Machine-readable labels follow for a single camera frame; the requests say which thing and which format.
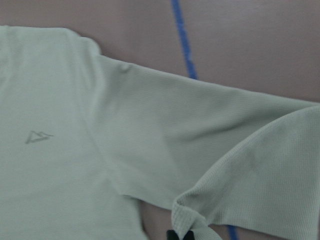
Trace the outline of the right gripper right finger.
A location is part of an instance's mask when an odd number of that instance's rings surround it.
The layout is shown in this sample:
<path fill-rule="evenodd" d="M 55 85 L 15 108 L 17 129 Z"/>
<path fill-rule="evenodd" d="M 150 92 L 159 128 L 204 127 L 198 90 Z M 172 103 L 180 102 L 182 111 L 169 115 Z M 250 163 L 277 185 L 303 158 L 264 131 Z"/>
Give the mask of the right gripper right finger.
<path fill-rule="evenodd" d="M 189 230 L 183 237 L 183 240 L 195 240 L 194 232 L 192 230 Z"/>

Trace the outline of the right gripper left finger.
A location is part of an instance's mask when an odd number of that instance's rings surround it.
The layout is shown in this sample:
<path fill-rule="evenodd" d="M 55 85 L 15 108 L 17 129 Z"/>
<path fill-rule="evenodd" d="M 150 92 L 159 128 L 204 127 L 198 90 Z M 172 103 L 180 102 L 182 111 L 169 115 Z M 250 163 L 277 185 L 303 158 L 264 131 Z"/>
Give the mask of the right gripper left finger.
<path fill-rule="evenodd" d="M 167 230 L 166 231 L 166 239 L 167 240 L 179 240 L 179 236 L 177 235 L 177 233 L 173 230 Z"/>

